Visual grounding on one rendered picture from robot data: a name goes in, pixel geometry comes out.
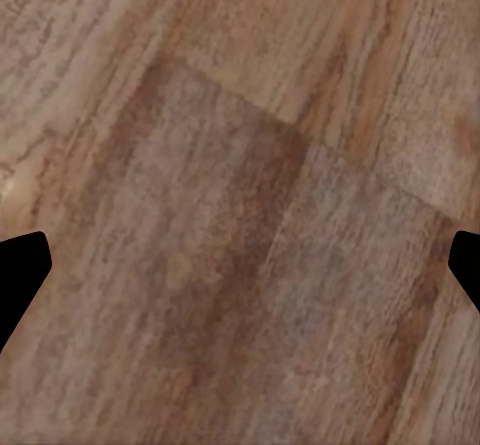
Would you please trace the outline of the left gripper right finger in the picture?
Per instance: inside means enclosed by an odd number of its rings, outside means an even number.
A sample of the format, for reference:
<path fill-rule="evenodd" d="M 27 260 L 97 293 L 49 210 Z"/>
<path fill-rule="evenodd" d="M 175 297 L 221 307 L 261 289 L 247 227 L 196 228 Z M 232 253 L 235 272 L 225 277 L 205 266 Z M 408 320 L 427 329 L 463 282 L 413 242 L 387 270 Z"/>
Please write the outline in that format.
<path fill-rule="evenodd" d="M 458 231 L 448 265 L 480 312 L 480 235 Z"/>

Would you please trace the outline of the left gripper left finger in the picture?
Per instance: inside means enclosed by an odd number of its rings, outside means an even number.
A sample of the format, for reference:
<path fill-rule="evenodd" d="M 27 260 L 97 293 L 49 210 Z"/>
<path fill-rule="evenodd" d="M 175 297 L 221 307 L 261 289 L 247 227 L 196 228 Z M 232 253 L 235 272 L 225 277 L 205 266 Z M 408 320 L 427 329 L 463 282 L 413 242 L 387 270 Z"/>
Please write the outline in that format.
<path fill-rule="evenodd" d="M 43 231 L 0 242 L 0 351 L 52 268 Z"/>

